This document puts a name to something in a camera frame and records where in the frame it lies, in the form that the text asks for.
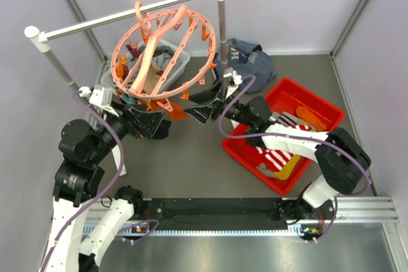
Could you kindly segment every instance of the gray cloth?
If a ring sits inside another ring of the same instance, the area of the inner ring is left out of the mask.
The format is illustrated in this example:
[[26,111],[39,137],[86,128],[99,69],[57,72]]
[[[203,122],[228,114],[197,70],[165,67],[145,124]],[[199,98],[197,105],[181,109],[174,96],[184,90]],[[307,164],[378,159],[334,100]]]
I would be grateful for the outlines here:
[[[233,38],[227,41],[227,46],[228,67],[233,68],[241,76],[254,75],[256,77],[248,93],[263,90],[267,83],[276,77],[272,57],[264,53],[260,45]],[[218,75],[222,77],[220,53],[216,55],[214,62],[217,63]],[[242,90],[248,82],[247,80],[241,84],[239,89]]]

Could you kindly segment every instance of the white metal pole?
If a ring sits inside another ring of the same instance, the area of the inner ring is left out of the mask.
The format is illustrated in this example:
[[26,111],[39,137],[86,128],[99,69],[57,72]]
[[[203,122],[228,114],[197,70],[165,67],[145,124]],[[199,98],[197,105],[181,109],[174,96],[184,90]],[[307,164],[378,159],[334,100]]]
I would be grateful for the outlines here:
[[[164,0],[158,3],[148,4],[148,5],[140,7],[140,13],[146,13],[146,12],[150,12],[153,10],[158,10],[158,9],[165,8],[167,6],[171,6],[174,4],[183,3],[185,1],[189,1],[189,0]],[[86,22],[80,22],[78,24],[71,25],[69,27],[65,27],[59,30],[45,32],[41,38],[50,41],[51,39],[60,38],[61,36],[69,35],[72,33],[76,33],[79,31],[97,27],[99,25],[109,24],[110,22],[116,22],[118,20],[125,19],[128,17],[134,17],[134,16],[135,16],[135,9],[133,8],[133,9],[129,9],[126,11],[107,15],[105,17],[99,17],[96,19],[88,20]]]
[[79,89],[78,84],[72,79],[71,75],[66,71],[64,65],[61,64],[57,56],[51,51],[48,43],[41,43],[41,33],[37,27],[30,25],[24,30],[24,34],[29,38],[37,49],[45,55],[45,57],[51,62],[55,70],[59,73],[65,83],[71,88],[73,92],[77,92]]

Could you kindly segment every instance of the orange clip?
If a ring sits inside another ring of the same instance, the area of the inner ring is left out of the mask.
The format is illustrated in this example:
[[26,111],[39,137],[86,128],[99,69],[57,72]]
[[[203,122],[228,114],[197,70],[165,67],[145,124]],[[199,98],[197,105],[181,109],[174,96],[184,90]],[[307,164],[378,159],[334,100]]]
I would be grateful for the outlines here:
[[207,27],[205,27],[205,24],[203,24],[203,27],[201,28],[201,39],[203,41],[205,41],[210,36],[210,33],[206,33],[206,31]]
[[149,39],[149,35],[148,35],[148,34],[145,34],[145,31],[143,31],[142,28],[140,28],[140,31],[142,32],[143,41],[144,41],[145,43],[147,43],[147,40]]
[[181,96],[180,98],[183,99],[183,100],[188,100],[188,99],[190,99],[189,90],[186,89],[185,91],[183,91],[183,96]]
[[152,106],[152,103],[150,103],[150,101],[146,101],[146,104],[147,104],[147,111],[152,111],[153,110],[153,106]]
[[205,75],[202,76],[198,82],[200,85],[205,85]]
[[193,21],[194,21],[194,19],[191,16],[189,16],[189,26],[193,23]]

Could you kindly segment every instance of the gray floor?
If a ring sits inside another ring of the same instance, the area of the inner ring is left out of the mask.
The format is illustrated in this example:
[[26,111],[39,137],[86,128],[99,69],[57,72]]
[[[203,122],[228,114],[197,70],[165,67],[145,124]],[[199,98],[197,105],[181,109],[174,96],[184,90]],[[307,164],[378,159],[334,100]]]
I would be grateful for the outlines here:
[[[177,83],[189,80],[204,60],[192,58],[182,80]],[[328,55],[275,56],[274,68],[277,78],[262,92],[245,95],[243,102],[252,96],[264,96],[286,76],[346,111]],[[224,126],[226,131],[232,130],[229,122],[226,121]],[[353,132],[348,116],[345,116],[340,126]],[[170,135],[165,140],[135,140],[127,137],[123,141],[127,175],[119,178],[111,194],[120,186],[131,185],[140,189],[145,197],[279,197],[233,160],[221,148],[222,141],[216,122],[202,125],[192,118],[173,122]],[[108,156],[100,166],[106,171],[103,183],[100,184],[100,187],[104,187],[115,171],[112,156]],[[289,196],[299,195],[320,174],[318,165],[311,164]]]
[[321,242],[300,238],[151,237],[114,241],[100,272],[396,272],[381,224],[336,224]]

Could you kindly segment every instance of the metal frame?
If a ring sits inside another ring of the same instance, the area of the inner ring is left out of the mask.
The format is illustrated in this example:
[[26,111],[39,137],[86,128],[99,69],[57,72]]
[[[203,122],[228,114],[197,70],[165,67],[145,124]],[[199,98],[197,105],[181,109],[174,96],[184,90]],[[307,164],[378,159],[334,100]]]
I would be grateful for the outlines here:
[[[164,0],[160,1],[158,3],[153,3],[153,4],[148,4],[145,6],[140,7],[140,12],[141,13],[147,13],[153,10],[158,10],[161,8],[165,8],[174,4],[179,4],[183,3],[185,1],[190,1],[190,0]],[[67,0],[70,4],[72,4],[72,8],[75,7],[75,0],[72,0],[71,2]],[[227,55],[226,55],[226,19],[225,19],[225,0],[217,0],[218,2],[218,15],[219,15],[219,25],[220,25],[220,39],[221,39],[221,50],[225,50],[225,52],[222,52],[221,54],[221,66],[223,68],[228,67],[228,60],[227,60]],[[75,14],[81,14],[80,10],[76,11]],[[65,83],[71,88],[73,92],[78,91],[79,86],[76,81],[72,78],[72,76],[68,73],[68,71],[65,69],[65,67],[62,65],[62,63],[59,61],[57,56],[51,51],[50,45],[48,44],[51,39],[56,39],[60,38],[69,34],[73,34],[76,32],[80,31],[87,31],[93,27],[97,27],[100,25],[105,25],[109,24],[110,22],[115,22],[118,20],[122,20],[128,17],[132,17],[135,15],[135,9],[129,9],[126,11],[114,13],[105,17],[100,17],[96,18],[93,20],[86,20],[83,22],[79,22],[78,24],[71,25],[62,29],[50,31],[50,32],[45,32],[40,30],[35,27],[35,26],[29,26],[26,27],[24,34],[27,38],[29,38],[34,45],[37,47],[37,49],[45,55],[45,57],[50,61],[50,63],[53,65],[55,70],[60,74],[62,79],[65,81]]]
[[[356,136],[356,140],[358,143],[361,144],[360,140],[360,132],[358,129],[358,125],[354,121],[354,116],[353,116],[353,111],[351,109],[351,100],[349,97],[349,94],[347,93],[347,90],[344,88],[344,82],[342,79],[341,74],[339,73],[339,67],[337,66],[337,56],[339,52],[341,51],[341,48],[344,46],[346,43],[351,31],[355,27],[358,19],[361,17],[364,9],[367,7],[367,4],[370,0],[360,0],[358,3],[356,9],[354,10],[353,14],[351,15],[351,18],[349,19],[347,25],[345,26],[344,30],[342,31],[342,34],[340,35],[340,38],[336,42],[333,51],[330,53],[330,59],[331,63],[333,65],[337,81],[340,86],[340,90],[344,99],[344,102],[346,104],[347,112],[350,117],[351,125],[353,127],[354,134]],[[370,171],[370,177],[372,181],[372,188],[374,191],[374,194],[379,194],[379,191],[377,190],[375,183],[378,182],[378,180],[375,177],[375,171]],[[403,271],[408,271],[408,244],[407,244],[407,238],[405,236],[405,233],[402,229],[401,223],[398,220],[398,216],[396,214],[395,209],[393,208],[393,211],[396,216],[396,221],[395,222],[382,222],[382,226],[384,228],[384,234],[386,237],[386,240],[388,242],[388,246],[390,248],[391,256],[394,260],[396,269],[398,272],[403,272]]]
[[[79,7],[76,0],[65,0],[67,2],[68,7],[71,9],[72,14],[74,15],[77,22],[84,22],[86,18],[82,13],[81,8]],[[84,32],[88,42],[91,44],[91,47],[94,49],[95,53],[101,59],[101,61],[106,60],[106,55],[103,52],[101,45],[99,44],[98,40],[96,39],[92,30],[88,29]]]
[[363,10],[365,9],[367,3],[370,0],[360,0],[357,7],[354,9],[353,14],[351,15],[349,21],[347,22],[346,26],[344,27],[344,30],[342,31],[342,34],[340,35],[339,39],[337,40],[333,51],[331,52],[332,57],[336,57],[337,54],[339,54],[340,49],[343,47],[344,43],[346,42],[351,30],[353,29],[354,25],[356,24],[357,20],[363,13]]
[[[394,204],[390,197],[338,197],[338,210],[335,223],[353,224],[396,224],[398,216]],[[100,202],[94,203],[87,214],[86,226],[97,224],[108,211]],[[131,225],[139,220],[129,220],[126,223]],[[299,220],[297,224],[315,224],[315,220]],[[293,234],[297,230],[288,227],[288,230],[267,230],[267,231],[157,231],[155,236],[298,236]]]

